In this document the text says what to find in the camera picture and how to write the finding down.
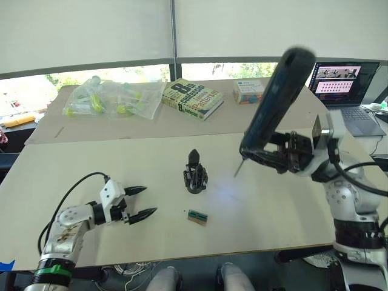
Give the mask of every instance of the black tool handle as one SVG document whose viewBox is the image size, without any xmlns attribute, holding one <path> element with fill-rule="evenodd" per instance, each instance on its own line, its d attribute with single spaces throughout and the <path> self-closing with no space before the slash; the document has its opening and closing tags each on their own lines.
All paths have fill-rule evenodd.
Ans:
<svg viewBox="0 0 388 291">
<path fill-rule="evenodd" d="M 298 97 L 315 64 L 312 52 L 303 48 L 286 51 L 278 63 L 261 103 L 240 144 L 240 154 L 263 149 L 280 120 Z"/>
</svg>

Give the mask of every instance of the laptop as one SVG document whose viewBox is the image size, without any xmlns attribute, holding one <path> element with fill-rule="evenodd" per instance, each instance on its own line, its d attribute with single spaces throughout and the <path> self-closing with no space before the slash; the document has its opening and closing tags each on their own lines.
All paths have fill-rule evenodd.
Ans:
<svg viewBox="0 0 388 291">
<path fill-rule="evenodd" d="M 353 136 L 386 135 L 360 104 L 378 62 L 317 62 L 309 89 L 329 110 L 342 112 Z"/>
</svg>

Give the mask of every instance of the laptop screen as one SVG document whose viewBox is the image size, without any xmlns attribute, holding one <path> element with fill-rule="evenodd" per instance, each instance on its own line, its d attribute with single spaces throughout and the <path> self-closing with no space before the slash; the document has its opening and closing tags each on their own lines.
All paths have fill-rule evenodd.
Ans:
<svg viewBox="0 0 388 291">
<path fill-rule="evenodd" d="M 360 105 L 378 62 L 317 62 L 309 89 L 326 106 Z"/>
</svg>

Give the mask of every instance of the green band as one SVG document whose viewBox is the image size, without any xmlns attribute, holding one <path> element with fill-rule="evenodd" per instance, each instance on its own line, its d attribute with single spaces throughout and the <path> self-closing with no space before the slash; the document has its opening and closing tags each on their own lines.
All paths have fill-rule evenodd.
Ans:
<svg viewBox="0 0 388 291">
<path fill-rule="evenodd" d="M 42 275 L 42 274 L 59 274 L 71 277 L 72 273 L 68 270 L 64 270 L 61 268 L 61 265 L 54 265 L 51 268 L 44 268 L 40 270 L 36 270 L 34 275 Z"/>
</svg>

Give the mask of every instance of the small box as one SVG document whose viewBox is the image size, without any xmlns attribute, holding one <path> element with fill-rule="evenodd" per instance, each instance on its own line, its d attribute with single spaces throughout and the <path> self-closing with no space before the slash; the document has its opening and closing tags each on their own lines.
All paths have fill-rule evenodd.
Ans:
<svg viewBox="0 0 388 291">
<path fill-rule="evenodd" d="M 252 104 L 261 100 L 264 86 L 259 80 L 235 81 L 233 96 L 238 104 Z"/>
</svg>

